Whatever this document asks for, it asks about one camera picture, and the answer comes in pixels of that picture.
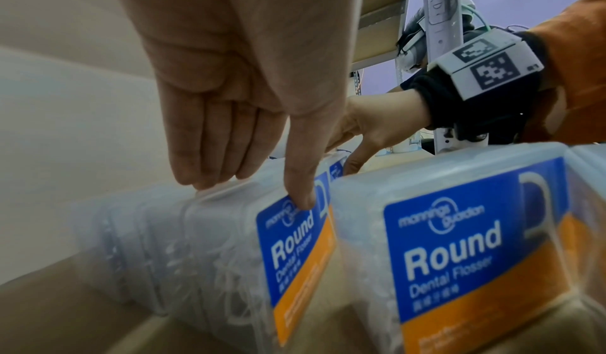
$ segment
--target hand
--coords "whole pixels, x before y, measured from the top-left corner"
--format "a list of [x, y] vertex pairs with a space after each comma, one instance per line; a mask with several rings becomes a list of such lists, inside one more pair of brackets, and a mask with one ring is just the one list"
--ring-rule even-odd
[[347, 159], [343, 173], [357, 173], [383, 148], [394, 146], [429, 126], [431, 118], [423, 98], [415, 90], [374, 96], [350, 96], [326, 151], [359, 134], [362, 143]]
[[290, 116], [285, 187], [302, 209], [342, 114], [361, 0], [121, 0], [153, 66], [181, 184], [251, 176]]

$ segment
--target orange shirt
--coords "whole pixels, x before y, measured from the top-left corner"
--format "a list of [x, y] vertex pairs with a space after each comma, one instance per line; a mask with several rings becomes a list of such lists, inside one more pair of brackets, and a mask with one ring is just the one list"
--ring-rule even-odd
[[580, 0], [531, 32], [560, 86], [539, 93], [521, 140], [606, 142], [606, 0]]

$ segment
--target qr code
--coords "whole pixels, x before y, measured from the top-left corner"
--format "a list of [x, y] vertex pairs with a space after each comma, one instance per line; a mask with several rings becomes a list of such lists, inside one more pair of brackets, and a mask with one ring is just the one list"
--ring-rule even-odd
[[478, 39], [472, 43], [467, 44], [463, 48], [460, 48], [453, 52], [453, 55], [458, 57], [465, 64], [470, 61], [476, 60], [478, 57], [484, 56], [493, 50], [496, 50], [497, 47], [484, 39]]
[[505, 52], [480, 61], [470, 69], [475, 81], [478, 82], [483, 91], [513, 80], [520, 75], [520, 71]]

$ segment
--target person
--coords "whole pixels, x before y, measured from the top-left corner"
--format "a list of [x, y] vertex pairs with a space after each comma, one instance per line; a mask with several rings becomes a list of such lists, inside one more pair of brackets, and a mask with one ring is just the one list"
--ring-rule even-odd
[[250, 177], [290, 133], [284, 184], [314, 206], [362, 0], [121, 0], [155, 72], [181, 184]]
[[[606, 0], [580, 0], [559, 16], [517, 35], [545, 68], [537, 79], [515, 80], [503, 86], [506, 91], [485, 93], [491, 107], [475, 113], [475, 122], [495, 110], [511, 116], [522, 112], [525, 117], [516, 142], [606, 141]], [[344, 167], [344, 174], [356, 173], [379, 150], [419, 129], [452, 124], [468, 115], [461, 111], [462, 103], [439, 68], [415, 76], [405, 91], [349, 97], [327, 150], [363, 135]]]

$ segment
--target dental flosser box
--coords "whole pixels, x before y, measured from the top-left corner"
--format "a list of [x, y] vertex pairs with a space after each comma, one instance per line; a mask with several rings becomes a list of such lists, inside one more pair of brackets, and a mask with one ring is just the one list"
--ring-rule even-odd
[[467, 353], [571, 297], [565, 151], [471, 148], [335, 182], [348, 288], [380, 353]]
[[162, 272], [151, 262], [150, 245], [141, 233], [149, 202], [174, 203], [192, 189], [159, 184], [70, 204], [68, 223], [79, 246], [74, 257], [79, 277], [114, 300], [135, 302], [164, 315], [159, 293]]
[[151, 207], [147, 233], [170, 315], [249, 353], [282, 352], [336, 246], [330, 184], [348, 153], [316, 172], [316, 207], [296, 208], [283, 188], [284, 159], [173, 206]]
[[587, 306], [606, 316], [606, 145], [575, 146], [565, 159], [579, 286]]

